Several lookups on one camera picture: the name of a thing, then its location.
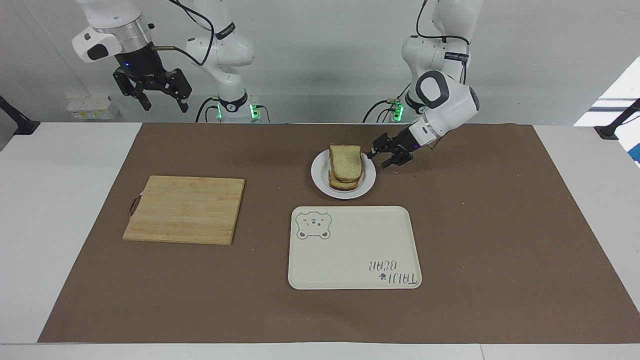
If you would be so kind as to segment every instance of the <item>blue object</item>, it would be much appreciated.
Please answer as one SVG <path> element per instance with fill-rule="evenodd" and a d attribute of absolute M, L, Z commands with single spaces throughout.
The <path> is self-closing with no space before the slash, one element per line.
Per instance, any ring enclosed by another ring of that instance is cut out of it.
<path fill-rule="evenodd" d="M 631 155 L 634 160 L 640 163 L 640 143 L 634 146 L 633 149 L 629 150 L 629 155 Z"/>

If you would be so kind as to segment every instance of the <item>white table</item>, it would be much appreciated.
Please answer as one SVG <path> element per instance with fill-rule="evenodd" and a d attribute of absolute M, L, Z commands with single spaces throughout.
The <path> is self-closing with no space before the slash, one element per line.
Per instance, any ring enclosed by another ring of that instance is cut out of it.
<path fill-rule="evenodd" d="M 640 344 L 35 344 L 140 125 L 46 123 L 0 152 L 0 359 L 640 359 Z M 640 308 L 640 171 L 590 128 L 536 130 Z"/>

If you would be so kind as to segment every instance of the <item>wooden cutting board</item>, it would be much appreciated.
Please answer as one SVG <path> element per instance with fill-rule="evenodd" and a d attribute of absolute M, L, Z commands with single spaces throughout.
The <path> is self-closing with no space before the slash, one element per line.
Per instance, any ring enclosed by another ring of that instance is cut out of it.
<path fill-rule="evenodd" d="M 231 245 L 243 179 L 151 176 L 123 239 Z"/>

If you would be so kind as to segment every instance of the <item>black stand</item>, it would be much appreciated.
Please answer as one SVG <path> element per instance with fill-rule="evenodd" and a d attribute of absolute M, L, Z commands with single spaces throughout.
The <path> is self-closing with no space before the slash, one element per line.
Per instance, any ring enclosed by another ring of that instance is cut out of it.
<path fill-rule="evenodd" d="M 28 117 L 24 116 L 23 113 L 21 113 L 20 111 L 18 111 L 18 109 L 11 106 L 11 104 L 6 102 L 4 97 L 1 97 L 1 96 L 0 96 L 0 108 L 4 110 L 4 112 L 7 115 L 9 115 L 9 117 L 13 119 L 13 121 L 15 121 L 16 124 L 18 124 L 18 130 L 16 130 L 13 133 L 14 135 L 31 135 L 33 134 L 34 131 L 36 131 L 36 128 L 38 127 L 38 125 L 40 125 L 39 121 L 33 121 Z"/>
<path fill-rule="evenodd" d="M 596 126 L 596 132 L 604 140 L 617 140 L 616 129 L 618 126 L 624 124 L 627 119 L 631 117 L 636 111 L 640 110 L 640 98 L 636 100 L 631 106 L 620 114 L 620 116 L 607 126 Z"/>

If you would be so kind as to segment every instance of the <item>round plate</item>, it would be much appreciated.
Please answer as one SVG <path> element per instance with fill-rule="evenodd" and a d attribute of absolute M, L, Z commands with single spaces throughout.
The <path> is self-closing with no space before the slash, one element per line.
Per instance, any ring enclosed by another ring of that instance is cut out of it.
<path fill-rule="evenodd" d="M 376 182 L 376 167 L 373 165 L 373 161 L 367 158 L 367 155 L 360 154 L 362 157 L 362 177 L 358 187 L 353 190 L 340 191 L 329 186 L 329 150 L 325 150 L 318 154 L 314 159 L 314 163 L 311 164 L 311 178 L 314 180 L 314 184 L 323 193 L 336 199 L 355 199 L 366 194 Z"/>

